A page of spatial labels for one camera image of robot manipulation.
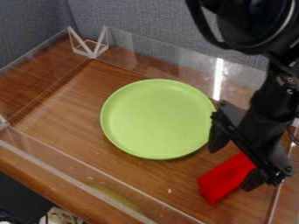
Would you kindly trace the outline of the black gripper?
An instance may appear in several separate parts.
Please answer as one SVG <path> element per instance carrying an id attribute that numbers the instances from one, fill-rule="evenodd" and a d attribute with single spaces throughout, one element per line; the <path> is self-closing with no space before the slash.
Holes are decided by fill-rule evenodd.
<path id="1" fill-rule="evenodd" d="M 233 142 L 257 166 L 241 185 L 247 192 L 265 183 L 279 186 L 295 173 L 283 146 L 287 125 L 287 122 L 278 122 L 253 108 L 245 110 L 229 101 L 220 101 L 211 113 L 210 153 L 216 153 Z"/>

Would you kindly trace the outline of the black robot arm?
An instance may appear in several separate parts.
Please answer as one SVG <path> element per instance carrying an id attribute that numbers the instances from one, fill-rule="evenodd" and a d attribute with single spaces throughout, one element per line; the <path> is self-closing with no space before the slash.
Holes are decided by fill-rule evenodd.
<path id="1" fill-rule="evenodd" d="M 255 169 L 251 191 L 295 173 L 282 142 L 299 118 L 299 0 L 184 0 L 206 40 L 225 50 L 267 57 L 266 80 L 249 109 L 220 101 L 211 114 L 210 152 L 234 142 Z"/>

